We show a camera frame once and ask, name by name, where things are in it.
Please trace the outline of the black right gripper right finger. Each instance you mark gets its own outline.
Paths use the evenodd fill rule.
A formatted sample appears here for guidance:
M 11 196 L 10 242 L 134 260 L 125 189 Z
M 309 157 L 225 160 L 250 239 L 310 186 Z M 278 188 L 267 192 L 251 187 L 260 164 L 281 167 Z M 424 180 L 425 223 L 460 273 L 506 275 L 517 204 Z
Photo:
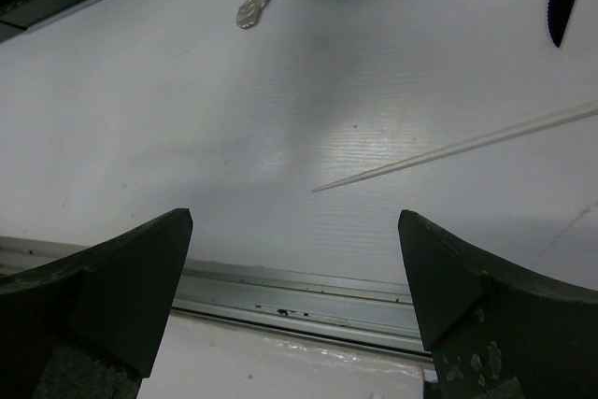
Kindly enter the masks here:
M 438 398 L 594 398 L 597 293 L 478 248 L 420 214 L 398 221 Z

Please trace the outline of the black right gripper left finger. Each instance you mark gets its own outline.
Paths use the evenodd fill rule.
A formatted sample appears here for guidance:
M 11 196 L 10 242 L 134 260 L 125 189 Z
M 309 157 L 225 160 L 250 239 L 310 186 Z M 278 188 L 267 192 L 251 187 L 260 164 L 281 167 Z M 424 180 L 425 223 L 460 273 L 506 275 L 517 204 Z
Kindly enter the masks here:
M 192 237 L 176 208 L 1 278 L 4 398 L 135 398 L 151 374 Z

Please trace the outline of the white foil-edged front panel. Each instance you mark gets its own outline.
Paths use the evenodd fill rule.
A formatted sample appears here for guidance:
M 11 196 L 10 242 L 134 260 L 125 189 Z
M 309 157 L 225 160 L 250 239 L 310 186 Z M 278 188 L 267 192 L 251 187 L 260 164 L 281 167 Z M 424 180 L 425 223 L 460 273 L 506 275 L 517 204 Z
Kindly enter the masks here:
M 397 357 L 173 314 L 141 398 L 421 398 Z

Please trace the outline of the white chopstick near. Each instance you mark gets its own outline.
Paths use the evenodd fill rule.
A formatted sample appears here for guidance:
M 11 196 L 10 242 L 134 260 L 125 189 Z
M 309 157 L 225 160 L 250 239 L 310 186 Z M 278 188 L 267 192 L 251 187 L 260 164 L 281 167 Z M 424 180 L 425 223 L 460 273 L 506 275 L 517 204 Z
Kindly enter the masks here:
M 536 119 L 514 124 L 494 132 L 468 138 L 464 141 L 453 143 L 437 150 L 427 151 L 420 155 L 409 157 L 392 164 L 383 165 L 381 167 L 371 169 L 351 177 L 342 178 L 340 180 L 313 188 L 311 191 L 313 193 L 323 192 L 371 178 L 381 177 L 393 172 L 405 170 L 410 167 L 427 164 L 429 162 L 448 158 L 449 156 L 465 153 L 467 151 L 488 147 L 490 145 L 505 142 L 513 138 L 541 132 L 553 127 L 587 119 L 596 115 L 597 101 L 593 100 L 577 107 L 571 107 L 557 111 Z

